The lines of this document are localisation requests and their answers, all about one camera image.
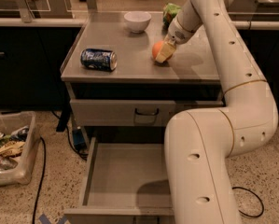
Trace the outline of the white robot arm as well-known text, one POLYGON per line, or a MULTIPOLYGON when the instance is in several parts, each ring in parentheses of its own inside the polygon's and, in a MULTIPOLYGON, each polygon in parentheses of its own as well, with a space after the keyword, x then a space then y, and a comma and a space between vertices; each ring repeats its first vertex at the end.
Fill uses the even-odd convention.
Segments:
POLYGON ((182 111, 168 122, 164 153, 175 224, 242 224, 225 159, 265 145, 278 125, 271 89, 226 7, 188 0, 153 58, 166 62, 199 28, 206 32, 225 104, 182 111))

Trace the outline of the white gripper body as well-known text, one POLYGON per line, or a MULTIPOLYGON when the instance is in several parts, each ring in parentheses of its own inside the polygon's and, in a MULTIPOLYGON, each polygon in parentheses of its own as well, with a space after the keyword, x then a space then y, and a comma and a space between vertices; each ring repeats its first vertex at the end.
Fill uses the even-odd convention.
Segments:
POLYGON ((176 44, 187 43, 196 32, 196 24, 176 16, 169 25, 166 40, 176 44))

